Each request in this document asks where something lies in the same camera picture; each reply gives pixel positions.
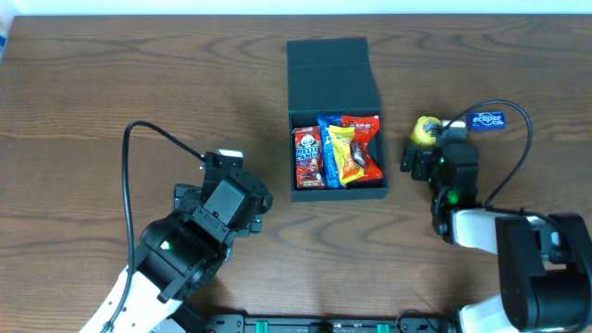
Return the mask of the yellow snack packet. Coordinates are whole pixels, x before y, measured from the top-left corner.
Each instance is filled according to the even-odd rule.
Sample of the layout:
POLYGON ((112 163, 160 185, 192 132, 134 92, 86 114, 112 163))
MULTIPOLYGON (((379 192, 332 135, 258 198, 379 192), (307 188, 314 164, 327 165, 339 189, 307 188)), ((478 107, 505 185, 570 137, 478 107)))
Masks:
POLYGON ((355 162, 352 156, 352 141, 355 128, 344 128, 330 125, 328 133, 333 145, 334 157, 342 186, 361 178, 364 169, 355 162))

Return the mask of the blue Eclipse mint tin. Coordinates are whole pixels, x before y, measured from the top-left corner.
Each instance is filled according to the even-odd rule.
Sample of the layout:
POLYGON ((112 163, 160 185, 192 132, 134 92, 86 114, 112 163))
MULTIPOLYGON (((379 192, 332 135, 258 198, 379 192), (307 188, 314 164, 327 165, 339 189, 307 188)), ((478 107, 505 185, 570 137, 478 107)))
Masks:
POLYGON ((471 112, 466 118, 469 131, 504 130, 507 126, 503 111, 471 112))

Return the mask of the red Hello Panda box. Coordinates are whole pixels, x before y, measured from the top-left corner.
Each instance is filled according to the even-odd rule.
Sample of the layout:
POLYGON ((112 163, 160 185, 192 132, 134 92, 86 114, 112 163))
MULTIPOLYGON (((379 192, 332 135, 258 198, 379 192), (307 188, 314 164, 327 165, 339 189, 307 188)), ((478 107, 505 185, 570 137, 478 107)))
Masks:
POLYGON ((295 128, 293 135, 296 187, 298 189, 324 188, 320 128, 318 126, 295 128))

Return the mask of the red candy bag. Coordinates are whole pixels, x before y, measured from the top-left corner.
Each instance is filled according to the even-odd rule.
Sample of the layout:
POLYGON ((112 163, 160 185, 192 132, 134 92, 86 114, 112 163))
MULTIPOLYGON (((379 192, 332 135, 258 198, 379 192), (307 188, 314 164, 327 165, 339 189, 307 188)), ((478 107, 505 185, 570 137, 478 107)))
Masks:
POLYGON ((364 171, 364 174, 356 182, 383 179, 383 172, 371 151, 374 147, 374 139, 380 130, 379 116, 343 116, 341 124, 343 127, 355 129, 351 142, 351 156, 364 171))

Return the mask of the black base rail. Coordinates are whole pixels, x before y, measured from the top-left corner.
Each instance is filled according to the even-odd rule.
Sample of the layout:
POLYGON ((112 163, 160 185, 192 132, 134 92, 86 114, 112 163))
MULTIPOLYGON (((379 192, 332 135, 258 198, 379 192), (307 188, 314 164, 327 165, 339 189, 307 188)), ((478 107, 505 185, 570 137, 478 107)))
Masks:
POLYGON ((217 314, 204 333, 459 333, 456 321, 415 312, 385 318, 257 317, 217 314))

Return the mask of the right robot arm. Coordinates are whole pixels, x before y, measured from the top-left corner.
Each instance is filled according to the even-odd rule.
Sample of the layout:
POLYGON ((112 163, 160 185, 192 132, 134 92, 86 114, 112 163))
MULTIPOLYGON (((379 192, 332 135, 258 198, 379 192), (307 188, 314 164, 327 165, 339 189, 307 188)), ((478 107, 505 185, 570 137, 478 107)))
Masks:
POLYGON ((410 139, 401 171, 428 184, 447 243, 496 255, 499 294, 465 305, 449 332, 580 332, 591 324, 591 239, 578 214, 544 216, 476 200, 477 149, 462 138, 410 139))

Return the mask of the dark green box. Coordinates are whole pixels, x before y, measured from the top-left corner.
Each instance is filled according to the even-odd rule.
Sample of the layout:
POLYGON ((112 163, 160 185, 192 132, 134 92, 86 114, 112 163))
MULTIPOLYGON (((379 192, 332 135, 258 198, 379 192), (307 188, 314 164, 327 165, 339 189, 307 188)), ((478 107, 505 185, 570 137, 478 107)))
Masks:
MULTIPOLYGON (((287 42, 288 120, 291 130, 317 124, 318 115, 382 116, 382 105, 364 37, 287 42)), ((371 149, 383 179, 354 182, 344 189, 298 189, 295 147, 290 137, 293 202, 383 199, 389 193, 385 122, 371 149)))

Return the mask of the yellow Mentos gum bottle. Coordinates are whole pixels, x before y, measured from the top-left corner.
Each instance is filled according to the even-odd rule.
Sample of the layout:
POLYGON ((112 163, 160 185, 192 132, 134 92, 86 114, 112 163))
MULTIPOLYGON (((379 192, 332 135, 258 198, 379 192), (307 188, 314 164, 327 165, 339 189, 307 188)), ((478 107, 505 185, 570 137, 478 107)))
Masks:
POLYGON ((441 121, 436 117, 420 117, 413 127, 410 139, 418 146, 433 147, 436 145, 441 121))

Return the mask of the blue Oreo cookie pack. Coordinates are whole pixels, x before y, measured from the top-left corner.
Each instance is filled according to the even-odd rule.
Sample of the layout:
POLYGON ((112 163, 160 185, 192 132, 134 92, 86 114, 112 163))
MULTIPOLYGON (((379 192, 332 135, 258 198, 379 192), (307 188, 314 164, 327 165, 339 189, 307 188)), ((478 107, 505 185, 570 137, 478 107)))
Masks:
POLYGON ((335 160, 333 143, 329 135, 331 125, 341 126, 341 115, 318 115, 316 117, 322 141, 322 158, 327 186, 331 190, 343 189, 344 186, 339 180, 339 169, 335 160))

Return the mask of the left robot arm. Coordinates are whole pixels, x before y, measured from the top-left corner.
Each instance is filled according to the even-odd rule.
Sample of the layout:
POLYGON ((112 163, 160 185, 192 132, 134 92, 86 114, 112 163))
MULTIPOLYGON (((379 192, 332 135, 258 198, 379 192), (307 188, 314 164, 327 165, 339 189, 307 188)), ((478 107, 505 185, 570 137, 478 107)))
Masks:
POLYGON ((240 151, 205 155, 203 184, 178 184, 173 210, 140 236, 126 266, 85 332, 150 332, 179 318, 183 302, 213 281, 238 237, 260 232, 273 197, 242 168, 240 151))

